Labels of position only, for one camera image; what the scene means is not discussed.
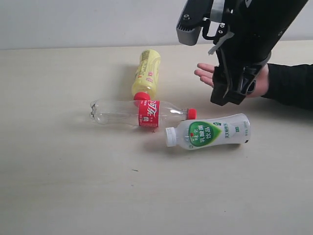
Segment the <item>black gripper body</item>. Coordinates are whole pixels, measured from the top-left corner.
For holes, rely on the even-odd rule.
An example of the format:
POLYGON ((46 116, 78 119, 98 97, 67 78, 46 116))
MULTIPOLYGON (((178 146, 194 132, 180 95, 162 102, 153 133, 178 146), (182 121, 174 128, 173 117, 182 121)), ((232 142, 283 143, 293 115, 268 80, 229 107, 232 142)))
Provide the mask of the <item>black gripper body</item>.
POLYGON ((223 23, 232 37, 220 48, 234 66, 262 62, 299 12, 298 0, 226 0, 223 23))

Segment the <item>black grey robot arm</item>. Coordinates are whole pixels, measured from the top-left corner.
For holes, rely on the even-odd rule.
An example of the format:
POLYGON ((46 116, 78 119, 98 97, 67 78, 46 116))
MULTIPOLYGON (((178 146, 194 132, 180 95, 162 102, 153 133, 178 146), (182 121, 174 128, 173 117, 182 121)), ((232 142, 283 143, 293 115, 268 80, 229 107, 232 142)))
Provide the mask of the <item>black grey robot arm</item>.
POLYGON ((216 53, 211 102, 239 105, 255 88, 256 77, 271 51, 306 5, 305 0, 215 0, 209 19, 225 34, 209 54, 216 53))

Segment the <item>black sleeved forearm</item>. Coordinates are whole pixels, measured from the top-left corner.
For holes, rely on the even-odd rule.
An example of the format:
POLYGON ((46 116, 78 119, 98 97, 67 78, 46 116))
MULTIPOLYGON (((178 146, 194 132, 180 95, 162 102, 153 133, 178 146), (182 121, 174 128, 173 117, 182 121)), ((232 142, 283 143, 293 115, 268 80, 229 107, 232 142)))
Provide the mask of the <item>black sleeved forearm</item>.
POLYGON ((313 109, 313 66, 268 64, 269 87, 262 96, 283 105, 313 109))

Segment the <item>person's open hand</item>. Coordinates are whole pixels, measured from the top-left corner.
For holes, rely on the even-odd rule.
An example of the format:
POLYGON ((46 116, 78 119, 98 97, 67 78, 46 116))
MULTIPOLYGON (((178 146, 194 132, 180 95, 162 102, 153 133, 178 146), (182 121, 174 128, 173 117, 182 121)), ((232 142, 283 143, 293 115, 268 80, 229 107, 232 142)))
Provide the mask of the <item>person's open hand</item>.
MULTIPOLYGON (((200 78, 200 81, 214 87, 213 83, 213 73, 215 67, 211 64, 198 63, 197 69, 194 71, 194 74, 200 78)), ((256 85, 254 91, 249 94, 248 98, 255 98, 263 96, 267 93, 269 88, 269 69, 268 65, 265 65, 260 71, 259 75, 256 78, 256 85)))

